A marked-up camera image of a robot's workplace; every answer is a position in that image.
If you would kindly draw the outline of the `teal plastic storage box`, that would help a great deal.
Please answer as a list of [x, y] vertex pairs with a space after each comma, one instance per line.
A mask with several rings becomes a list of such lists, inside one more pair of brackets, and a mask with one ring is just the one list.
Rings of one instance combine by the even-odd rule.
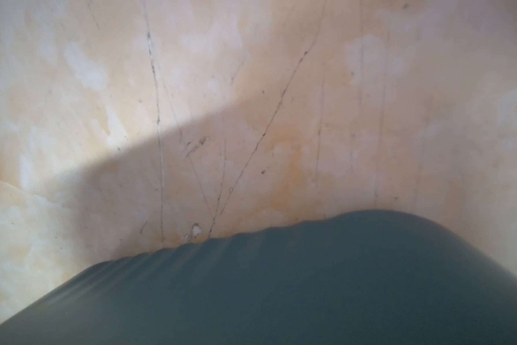
[[426, 218], [356, 211], [96, 264], [0, 344], [517, 344], [517, 278]]

